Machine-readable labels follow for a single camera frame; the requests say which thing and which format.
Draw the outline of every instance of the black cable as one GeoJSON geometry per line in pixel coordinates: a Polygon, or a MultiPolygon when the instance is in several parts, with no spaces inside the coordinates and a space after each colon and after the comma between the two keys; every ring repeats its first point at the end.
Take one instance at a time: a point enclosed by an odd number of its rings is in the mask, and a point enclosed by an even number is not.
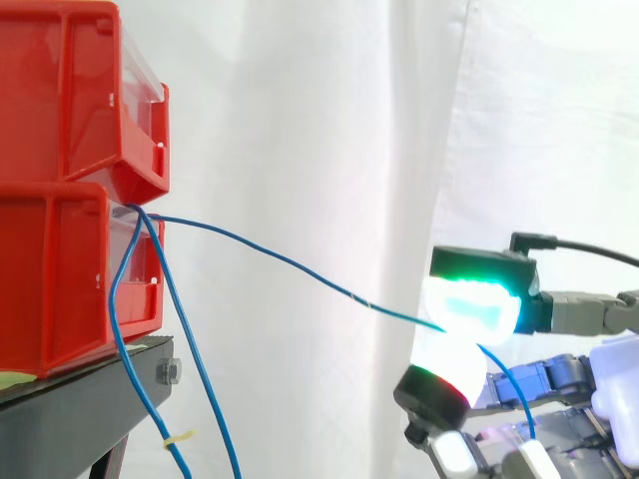
{"type": "Polygon", "coordinates": [[[594,246],[592,244],[586,244],[583,242],[566,241],[563,239],[558,239],[556,241],[556,247],[591,252],[593,254],[609,257],[610,259],[616,259],[617,261],[625,262],[626,264],[639,267],[639,259],[637,259],[636,257],[623,254],[622,252],[613,251],[612,249],[606,249],[605,247],[594,246]]]}
{"type": "Polygon", "coordinates": [[[528,256],[528,252],[531,249],[557,249],[559,247],[590,252],[639,267],[639,259],[636,257],[613,251],[612,249],[606,249],[605,247],[586,244],[585,242],[566,241],[565,239],[558,239],[557,237],[550,237],[548,235],[521,232],[513,233],[510,239],[510,250],[526,256],[528,256]]]}

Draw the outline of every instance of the yellow zip tie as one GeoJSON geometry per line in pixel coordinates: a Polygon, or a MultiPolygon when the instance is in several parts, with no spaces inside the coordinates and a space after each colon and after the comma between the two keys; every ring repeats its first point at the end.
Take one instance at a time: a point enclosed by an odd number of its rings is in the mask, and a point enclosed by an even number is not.
{"type": "Polygon", "coordinates": [[[195,429],[192,429],[189,432],[185,432],[184,434],[181,434],[180,436],[171,436],[169,439],[164,441],[164,448],[169,449],[169,446],[171,444],[175,444],[176,442],[186,441],[195,433],[196,433],[195,429]]]}

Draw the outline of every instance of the white backdrop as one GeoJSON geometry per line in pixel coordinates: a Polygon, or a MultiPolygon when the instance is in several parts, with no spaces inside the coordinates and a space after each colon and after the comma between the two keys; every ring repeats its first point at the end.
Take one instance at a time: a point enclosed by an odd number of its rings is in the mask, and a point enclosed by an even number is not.
{"type": "MultiPolygon", "coordinates": [[[[121,0],[172,89],[172,190],[154,210],[406,312],[433,243],[502,248],[529,230],[639,254],[639,5],[469,2],[121,0]]],[[[411,326],[210,234],[169,226],[167,253],[247,478],[435,477],[391,398],[411,326]]],[[[537,257],[544,288],[616,293],[639,278],[582,254],[537,257]]],[[[166,309],[185,377],[161,411],[175,433],[198,429],[181,445],[195,477],[231,477],[166,309]]],[[[496,352],[514,364],[592,342],[524,337],[496,352]]],[[[150,421],[122,477],[178,477],[150,421]]]]}
{"type": "MultiPolygon", "coordinates": [[[[150,209],[213,223],[361,295],[416,313],[465,0],[122,0],[171,88],[171,193],[150,209]]],[[[167,255],[251,478],[387,478],[392,390],[414,328],[212,234],[169,226],[167,255]]],[[[194,477],[231,477],[184,360],[160,410],[194,477]]],[[[152,422],[122,477],[179,473],[152,422]]]]}

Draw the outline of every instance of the black table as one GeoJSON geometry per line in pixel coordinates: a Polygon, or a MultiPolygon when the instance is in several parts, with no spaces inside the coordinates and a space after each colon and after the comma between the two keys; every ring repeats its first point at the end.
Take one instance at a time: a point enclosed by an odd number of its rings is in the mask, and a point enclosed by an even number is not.
{"type": "MultiPolygon", "coordinates": [[[[131,359],[158,405],[171,395],[164,372],[173,339],[135,344],[145,347],[131,359]]],[[[116,479],[128,434],[146,415],[118,356],[2,390],[0,479],[76,479],[89,468],[91,479],[116,479]]]]}

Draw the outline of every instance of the cable connector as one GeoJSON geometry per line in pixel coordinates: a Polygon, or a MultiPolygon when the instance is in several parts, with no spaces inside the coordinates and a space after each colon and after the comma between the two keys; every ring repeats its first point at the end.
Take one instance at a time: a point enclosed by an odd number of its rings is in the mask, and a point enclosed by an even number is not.
{"type": "Polygon", "coordinates": [[[557,249],[557,237],[515,232],[510,237],[510,250],[528,256],[531,249],[557,249]]]}

